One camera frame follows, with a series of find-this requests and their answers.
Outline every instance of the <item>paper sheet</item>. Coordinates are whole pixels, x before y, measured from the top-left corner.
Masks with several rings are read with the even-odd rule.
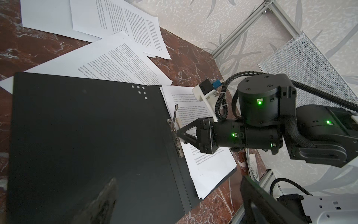
[[[83,46],[26,72],[142,85],[172,83],[124,32]],[[0,86],[9,92],[13,85],[11,79],[12,77],[0,81]]]
[[[174,115],[175,104],[178,104],[176,116],[185,126],[197,118],[210,116],[204,102],[195,98],[193,87],[163,86],[163,97],[169,114]],[[187,131],[196,135],[195,129]],[[200,153],[191,144],[182,144],[190,176],[194,182],[199,198],[205,198],[220,181],[236,167],[229,148],[219,148],[213,155]]]
[[[193,122],[197,118],[210,117],[210,112],[203,101],[199,102],[193,92],[193,87],[186,86],[163,86],[167,107],[170,117],[174,116],[175,105],[178,104],[176,116],[180,118],[183,126]],[[195,134],[195,129],[190,129],[187,133]]]
[[[123,30],[143,52],[170,59],[158,18],[123,0],[71,0],[71,12],[74,30],[100,38]]]
[[[69,0],[21,0],[20,5],[23,27],[89,42],[100,40],[99,37],[73,30]]]
[[[204,199],[236,167],[229,148],[220,147],[213,155],[200,153],[191,144],[182,144],[190,176],[199,198]]]

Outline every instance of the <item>black cable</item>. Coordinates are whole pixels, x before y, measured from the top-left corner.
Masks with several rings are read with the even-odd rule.
[[[318,90],[316,88],[313,88],[311,86],[308,86],[308,85],[305,85],[303,83],[300,83],[300,82],[297,82],[297,81],[294,81],[294,80],[291,80],[292,84],[296,87],[296,88],[299,88],[299,89],[302,89],[306,92],[309,92],[313,95],[316,95],[316,96],[319,96],[325,100],[329,100],[331,101],[332,103],[335,103],[335,104],[338,104],[340,106],[343,106],[349,110],[354,110],[355,112],[358,112],[358,105],[357,104],[354,104],[354,103],[351,103],[347,100],[344,100],[342,98],[339,98],[339,97],[336,97],[336,96],[333,96],[329,93],[326,93],[326,92],[323,92],[321,90]]]
[[[299,144],[301,147],[316,148],[310,140],[303,137],[298,131],[297,121],[293,115],[283,115],[282,119],[285,123],[285,132],[292,138],[292,140]]]
[[[232,101],[231,101],[231,110],[232,113],[234,114],[234,116],[238,119],[241,119],[241,117],[236,113],[236,103],[237,103],[237,99],[239,98],[239,93],[235,92],[234,96],[232,97]]]
[[[223,84],[222,88],[221,88],[221,93],[219,95],[218,100],[216,101],[215,104],[215,114],[216,117],[219,120],[226,120],[227,114],[228,114],[228,110],[227,110],[227,103],[226,103],[226,90],[227,87],[229,86],[230,82],[232,82],[234,79],[242,77],[242,76],[254,76],[254,75],[262,75],[262,74],[266,74],[264,72],[254,72],[254,71],[249,71],[249,72],[239,72],[236,73],[232,76],[230,76]],[[221,105],[223,105],[223,111],[224,114],[221,115],[220,114],[220,107]]]
[[[274,191],[275,185],[276,185],[278,182],[280,182],[280,181],[285,181],[285,182],[287,182],[287,183],[290,183],[290,184],[292,184],[293,186],[297,187],[297,188],[298,188],[300,191],[302,191],[303,193],[312,196],[312,194],[311,194],[310,192],[308,192],[306,189],[304,189],[303,187],[301,187],[300,185],[298,185],[296,182],[293,182],[292,180],[286,179],[286,178],[277,178],[277,179],[275,179],[275,180],[272,182],[272,184],[271,184],[271,186],[270,186],[270,195],[271,195],[271,196],[272,196],[272,193],[273,193],[273,191]]]
[[[227,114],[228,114],[227,105],[226,105],[226,91],[227,91],[227,87],[229,86],[229,84],[234,79],[242,77],[242,76],[254,76],[254,75],[262,75],[262,74],[267,74],[267,73],[249,71],[249,72],[239,72],[239,73],[236,73],[236,74],[230,76],[226,80],[226,82],[224,82],[224,84],[223,84],[223,86],[221,88],[221,93],[220,93],[220,95],[218,97],[218,100],[216,101],[216,104],[215,104],[216,117],[219,120],[226,120],[226,117],[227,117]],[[309,92],[311,94],[319,96],[319,97],[321,97],[323,99],[326,99],[326,100],[331,101],[331,102],[333,102],[335,104],[343,106],[343,107],[345,107],[345,108],[347,108],[349,110],[353,110],[355,112],[358,112],[358,105],[357,104],[351,103],[351,102],[349,102],[347,100],[344,100],[342,98],[333,96],[332,94],[329,94],[329,93],[326,93],[324,91],[318,90],[316,88],[313,88],[311,86],[305,85],[305,84],[300,83],[300,82],[297,82],[295,80],[291,80],[291,82],[296,88],[302,89],[302,90],[304,90],[306,92]],[[221,105],[223,105],[223,111],[224,111],[223,115],[220,114]]]

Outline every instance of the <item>wall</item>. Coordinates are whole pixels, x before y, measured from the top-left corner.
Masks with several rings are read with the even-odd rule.
[[[126,0],[158,17],[159,25],[213,51],[263,0]]]
[[[358,95],[358,1],[278,0],[278,3]],[[294,180],[313,195],[358,193],[357,167],[337,168],[290,160],[286,147],[275,156],[259,152],[277,178]],[[301,193],[288,183],[280,182],[280,186],[285,194]]]
[[[240,38],[225,49],[215,61],[224,80],[241,71],[261,71],[258,63],[291,38],[292,36],[275,15],[267,11]],[[228,89],[232,96],[242,79],[244,77],[232,81],[229,85]]]
[[[358,95],[358,1],[277,2]]]

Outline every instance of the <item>marble table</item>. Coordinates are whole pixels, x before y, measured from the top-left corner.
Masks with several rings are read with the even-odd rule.
[[[0,13],[0,80],[89,44],[22,27],[19,0],[2,1]],[[195,86],[206,78],[211,81],[222,79],[211,54],[164,29],[161,29],[161,34],[172,60],[159,57],[151,60],[173,80],[173,85]],[[0,88],[0,223],[6,219],[11,107],[12,95]],[[266,168],[258,152],[253,150],[253,153],[256,154],[259,174],[262,176]],[[182,217],[178,224],[229,223],[242,205],[240,182],[242,176],[248,173],[245,154],[239,152],[233,156],[237,162],[237,172]]]

